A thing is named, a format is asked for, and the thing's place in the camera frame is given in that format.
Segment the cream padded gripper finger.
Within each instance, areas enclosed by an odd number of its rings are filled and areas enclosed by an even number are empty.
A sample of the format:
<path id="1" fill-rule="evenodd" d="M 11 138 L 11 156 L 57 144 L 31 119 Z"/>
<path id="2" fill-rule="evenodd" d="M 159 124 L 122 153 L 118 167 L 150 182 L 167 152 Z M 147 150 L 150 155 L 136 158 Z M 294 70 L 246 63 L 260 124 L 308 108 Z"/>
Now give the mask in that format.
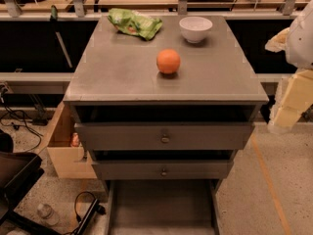
<path id="1" fill-rule="evenodd" d="M 287 36 L 290 32 L 290 29 L 287 27 L 273 36 L 265 44 L 265 49 L 270 52 L 278 53 L 280 51 L 286 50 Z"/>

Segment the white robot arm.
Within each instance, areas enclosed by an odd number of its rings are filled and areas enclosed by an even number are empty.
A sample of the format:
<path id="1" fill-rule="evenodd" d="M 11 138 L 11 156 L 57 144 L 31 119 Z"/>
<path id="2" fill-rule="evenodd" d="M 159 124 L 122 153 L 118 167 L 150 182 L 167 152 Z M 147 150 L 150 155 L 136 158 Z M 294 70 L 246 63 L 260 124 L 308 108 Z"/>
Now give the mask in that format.
<path id="1" fill-rule="evenodd" d="M 265 49 L 275 53 L 284 51 L 287 63 L 296 67 L 295 74 L 279 82 L 275 104 L 270 110 L 268 130 L 283 134 L 313 105 L 313 1 L 289 27 L 272 37 Z"/>

